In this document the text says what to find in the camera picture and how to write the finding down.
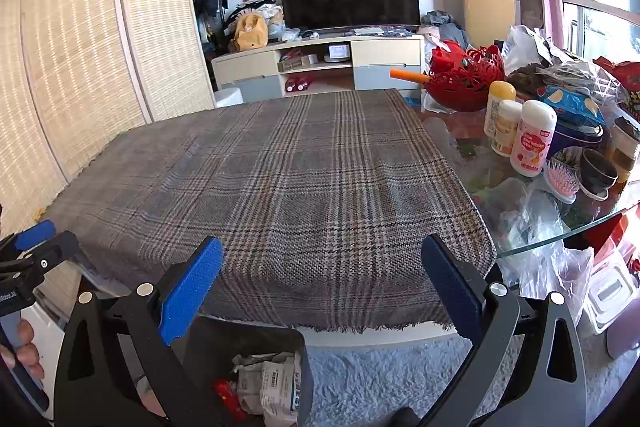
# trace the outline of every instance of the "orange handle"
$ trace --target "orange handle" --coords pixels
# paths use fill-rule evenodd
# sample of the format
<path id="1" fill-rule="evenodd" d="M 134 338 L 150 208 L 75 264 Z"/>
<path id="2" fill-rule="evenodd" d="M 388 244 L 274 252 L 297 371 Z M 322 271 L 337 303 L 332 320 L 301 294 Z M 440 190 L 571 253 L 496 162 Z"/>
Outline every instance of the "orange handle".
<path id="1" fill-rule="evenodd" d="M 389 70 L 389 77 L 420 83 L 429 82 L 431 80 L 431 77 L 428 74 L 414 73 L 413 71 L 399 70 L 398 68 L 391 68 Z"/>

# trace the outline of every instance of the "white stool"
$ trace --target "white stool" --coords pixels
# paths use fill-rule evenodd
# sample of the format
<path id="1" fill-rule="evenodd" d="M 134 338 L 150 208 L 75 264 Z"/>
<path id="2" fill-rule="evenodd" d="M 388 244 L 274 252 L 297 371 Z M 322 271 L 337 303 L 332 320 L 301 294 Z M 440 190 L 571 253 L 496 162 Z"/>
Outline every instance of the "white stool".
<path id="1" fill-rule="evenodd" d="M 244 102 L 239 87 L 227 87 L 220 89 L 213 94 L 218 107 L 229 107 L 230 105 L 240 105 Z"/>

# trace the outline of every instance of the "black trash bin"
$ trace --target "black trash bin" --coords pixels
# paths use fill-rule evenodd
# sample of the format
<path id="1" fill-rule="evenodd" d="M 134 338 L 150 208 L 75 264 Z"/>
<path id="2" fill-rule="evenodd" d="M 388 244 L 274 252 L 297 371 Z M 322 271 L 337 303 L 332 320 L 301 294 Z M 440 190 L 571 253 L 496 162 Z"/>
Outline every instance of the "black trash bin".
<path id="1" fill-rule="evenodd" d="M 262 416 L 249 415 L 247 420 L 235 420 L 213 389 L 218 378 L 237 380 L 231 371 L 231 359 L 263 353 L 289 351 L 300 354 L 301 381 L 298 427 L 302 427 L 311 412 L 314 381 L 306 354 L 305 338 L 297 330 L 262 327 L 198 317 L 188 332 L 182 365 L 193 383 L 202 390 L 220 413 L 223 424 L 229 427 L 264 427 Z"/>

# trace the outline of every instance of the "plaid blanket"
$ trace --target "plaid blanket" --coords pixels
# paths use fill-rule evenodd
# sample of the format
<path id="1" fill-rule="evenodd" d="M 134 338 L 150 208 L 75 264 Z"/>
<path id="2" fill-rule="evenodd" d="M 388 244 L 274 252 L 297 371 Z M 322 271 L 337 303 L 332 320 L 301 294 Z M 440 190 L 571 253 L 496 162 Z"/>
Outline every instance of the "plaid blanket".
<path id="1" fill-rule="evenodd" d="M 396 90 L 285 97 L 132 129 L 45 217 L 130 288 L 214 235 L 225 260 L 204 313 L 319 330 L 446 323 L 420 265 L 429 233 L 482 273 L 495 260 L 478 211 Z"/>

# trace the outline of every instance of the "yellow bag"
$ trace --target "yellow bag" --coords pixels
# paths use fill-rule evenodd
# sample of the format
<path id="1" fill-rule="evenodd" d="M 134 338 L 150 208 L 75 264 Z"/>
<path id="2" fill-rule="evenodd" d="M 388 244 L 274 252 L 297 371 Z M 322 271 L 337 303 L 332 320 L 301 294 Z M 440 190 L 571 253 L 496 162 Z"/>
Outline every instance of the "yellow bag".
<path id="1" fill-rule="evenodd" d="M 245 52 L 267 45 L 267 24 L 258 13 L 242 15 L 236 26 L 234 39 L 238 51 Z"/>

